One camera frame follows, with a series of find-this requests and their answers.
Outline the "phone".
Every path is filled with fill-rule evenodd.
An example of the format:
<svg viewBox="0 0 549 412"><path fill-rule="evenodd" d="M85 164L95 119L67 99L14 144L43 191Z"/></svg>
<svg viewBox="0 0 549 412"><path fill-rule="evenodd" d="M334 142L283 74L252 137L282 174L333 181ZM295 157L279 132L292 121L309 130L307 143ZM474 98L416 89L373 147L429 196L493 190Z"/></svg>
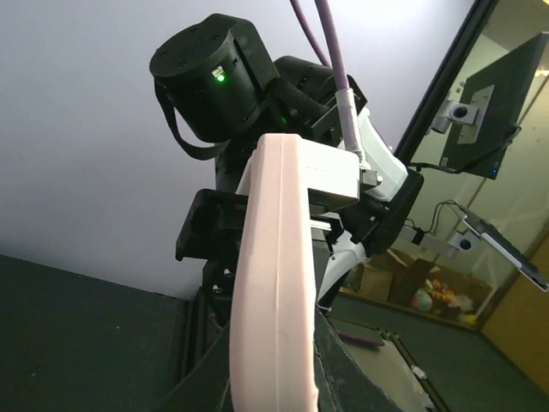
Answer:
<svg viewBox="0 0 549 412"><path fill-rule="evenodd" d="M250 159L229 338L237 411L317 410L316 281L301 143L267 134Z"/></svg>

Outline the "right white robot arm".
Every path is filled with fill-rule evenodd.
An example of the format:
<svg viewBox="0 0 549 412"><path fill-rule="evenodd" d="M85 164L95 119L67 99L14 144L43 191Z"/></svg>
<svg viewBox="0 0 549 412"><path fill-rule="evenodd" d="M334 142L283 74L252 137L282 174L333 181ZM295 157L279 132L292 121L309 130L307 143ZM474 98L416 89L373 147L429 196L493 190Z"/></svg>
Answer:
<svg viewBox="0 0 549 412"><path fill-rule="evenodd" d="M229 312L214 286L232 294L245 199L237 192L259 138L295 133L333 148L343 146L334 71L325 64L271 58L251 21L213 14L167 40L149 64L154 92L178 145L191 158L213 161L215 187L197 192L176 240L177 260L202 259L203 293L214 313ZM379 183L358 202L331 206L311 191L311 213L331 226L322 237L323 281L318 302L328 310L349 271L384 253L397 239L424 183L395 157L374 128L359 88L353 91L367 162Z"/></svg>

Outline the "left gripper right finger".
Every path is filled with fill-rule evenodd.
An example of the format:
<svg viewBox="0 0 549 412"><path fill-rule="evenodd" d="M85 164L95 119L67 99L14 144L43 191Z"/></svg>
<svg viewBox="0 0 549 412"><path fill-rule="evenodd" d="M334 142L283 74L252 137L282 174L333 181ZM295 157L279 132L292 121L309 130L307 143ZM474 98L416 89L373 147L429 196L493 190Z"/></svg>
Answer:
<svg viewBox="0 0 549 412"><path fill-rule="evenodd" d="M312 241L318 296L339 281L365 257L361 245L349 250L329 251L324 240ZM360 369L345 348L322 308L315 309L314 376L320 411L398 411L398 406Z"/></svg>

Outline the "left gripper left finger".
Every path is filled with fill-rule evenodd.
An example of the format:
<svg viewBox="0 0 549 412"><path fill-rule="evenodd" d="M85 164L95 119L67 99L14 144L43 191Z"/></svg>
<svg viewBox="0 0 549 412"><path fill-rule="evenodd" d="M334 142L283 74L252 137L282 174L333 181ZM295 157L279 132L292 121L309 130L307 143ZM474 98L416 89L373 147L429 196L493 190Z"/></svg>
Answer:
<svg viewBox="0 0 549 412"><path fill-rule="evenodd" d="M227 325L196 367L162 399L158 411L231 411L228 345Z"/></svg>

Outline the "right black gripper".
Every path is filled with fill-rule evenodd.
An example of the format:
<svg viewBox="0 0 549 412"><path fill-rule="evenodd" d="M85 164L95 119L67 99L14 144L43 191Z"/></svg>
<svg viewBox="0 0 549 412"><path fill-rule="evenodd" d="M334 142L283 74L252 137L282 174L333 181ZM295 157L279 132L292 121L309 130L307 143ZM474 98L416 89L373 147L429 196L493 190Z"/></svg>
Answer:
<svg viewBox="0 0 549 412"><path fill-rule="evenodd" d="M404 227L424 178L410 171L403 186L389 202L363 194L360 200L329 214L318 203L310 207L311 218L326 223L329 231L321 239L323 278L318 282L319 303L331 306L352 267L380 255L395 242ZM176 241L176 259L206 260L202 270L202 292L220 324L230 318L234 274L244 228L248 197L227 191L197 192Z"/></svg>

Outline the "lower monitor on arm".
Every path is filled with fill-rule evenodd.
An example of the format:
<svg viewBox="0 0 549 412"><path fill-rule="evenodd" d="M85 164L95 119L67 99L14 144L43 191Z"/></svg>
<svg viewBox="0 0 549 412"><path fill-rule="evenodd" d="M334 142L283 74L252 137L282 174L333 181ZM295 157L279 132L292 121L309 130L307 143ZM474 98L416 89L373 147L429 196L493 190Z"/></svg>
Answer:
<svg viewBox="0 0 549 412"><path fill-rule="evenodd" d="M434 228L439 223L443 206L458 208L458 221L465 226L461 232L454 230L447 240L434 237ZM538 289L544 293L548 292L548 282L543 280L539 269L526 256L516 249L491 223L454 200L443 201L435 207L430 230L424 231L420 227L404 225L398 237L448 259L455 258L460 252L471 252L484 242L509 261Z"/></svg>

